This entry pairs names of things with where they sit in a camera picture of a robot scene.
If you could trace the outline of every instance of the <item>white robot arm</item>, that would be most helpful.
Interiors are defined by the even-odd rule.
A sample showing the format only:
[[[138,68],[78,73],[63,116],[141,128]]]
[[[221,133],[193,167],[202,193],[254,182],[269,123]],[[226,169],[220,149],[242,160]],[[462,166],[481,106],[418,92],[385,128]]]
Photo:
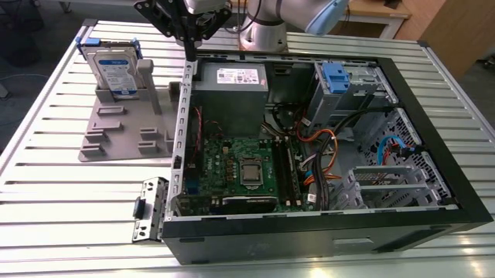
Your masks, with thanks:
[[[276,52],[285,48],[285,22],[313,35],[332,29],[348,0],[249,0],[237,33],[245,50]],[[209,39],[230,17],[225,0],[144,0],[133,7],[166,37],[184,46],[185,59],[196,61],[201,40]]]

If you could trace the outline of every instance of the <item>green circuit board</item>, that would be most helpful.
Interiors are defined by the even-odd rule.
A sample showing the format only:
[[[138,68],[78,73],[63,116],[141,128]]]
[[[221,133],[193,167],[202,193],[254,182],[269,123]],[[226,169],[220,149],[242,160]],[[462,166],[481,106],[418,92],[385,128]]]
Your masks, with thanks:
[[[202,145],[202,172],[200,195],[272,195],[277,196],[273,174],[270,140],[205,140]],[[241,165],[260,164],[260,185],[241,184]]]
[[[276,157],[273,157],[277,152],[270,149],[272,145],[273,140],[265,139],[204,140],[197,182],[185,183],[192,188],[188,188],[189,194],[181,199],[186,215],[210,214],[209,209],[214,206],[214,202],[222,197],[232,196],[274,197],[278,203],[273,212],[308,210],[306,204],[301,202],[304,196],[300,194],[298,187],[293,190],[292,196],[297,198],[297,201],[292,200],[290,204],[284,201],[289,197],[288,183],[277,183]],[[292,152],[293,146],[288,148],[289,151],[284,149],[284,155]],[[286,171],[290,168],[289,164],[284,164],[282,167]],[[298,186],[297,174],[289,175],[292,182]]]

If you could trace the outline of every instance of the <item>floor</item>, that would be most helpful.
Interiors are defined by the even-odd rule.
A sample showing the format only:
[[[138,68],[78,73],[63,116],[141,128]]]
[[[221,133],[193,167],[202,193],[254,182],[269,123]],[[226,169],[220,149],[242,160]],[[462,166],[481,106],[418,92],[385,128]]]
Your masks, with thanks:
[[[55,67],[57,61],[73,39],[83,19],[146,22],[131,7],[110,5],[71,4],[71,13],[61,12],[57,2],[41,1],[39,12],[45,28],[33,33],[41,51],[39,62],[26,68],[15,68],[0,59],[0,83],[11,92],[6,101],[0,101],[0,153],[5,148],[30,104],[42,89],[46,78]],[[2,80],[17,74],[37,74]],[[484,117],[495,126],[495,69],[484,69],[474,64],[460,80],[460,85],[469,95]]]

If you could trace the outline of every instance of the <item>sticker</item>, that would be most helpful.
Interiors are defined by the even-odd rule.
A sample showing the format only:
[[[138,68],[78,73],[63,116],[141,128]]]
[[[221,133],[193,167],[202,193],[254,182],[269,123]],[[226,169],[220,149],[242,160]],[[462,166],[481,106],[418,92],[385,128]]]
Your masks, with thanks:
[[[133,76],[127,73],[129,62],[126,60],[99,60],[98,64],[110,92],[122,96],[135,94],[135,83]]]
[[[300,119],[300,122],[304,123],[305,126],[309,126],[310,125],[309,120],[306,118],[304,118],[304,117]]]
[[[216,71],[217,84],[258,84],[257,69],[220,68]]]
[[[316,203],[316,195],[314,194],[308,194],[308,202],[309,203]]]

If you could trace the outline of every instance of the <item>aluminum table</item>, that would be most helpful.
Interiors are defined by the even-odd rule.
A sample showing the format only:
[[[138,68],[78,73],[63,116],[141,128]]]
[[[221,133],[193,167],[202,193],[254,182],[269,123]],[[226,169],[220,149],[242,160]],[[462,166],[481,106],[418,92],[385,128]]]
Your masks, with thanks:
[[[184,53],[150,24],[98,21],[75,36],[141,42],[160,87],[180,81]],[[488,211],[495,214],[495,132],[429,48],[416,42],[288,35],[290,52],[393,59]],[[218,31],[206,49],[237,49]],[[70,44],[0,158],[0,275],[121,277],[485,277],[495,273],[495,224],[401,253],[181,266],[165,245],[133,246],[133,200],[169,159],[79,163],[94,77]]]

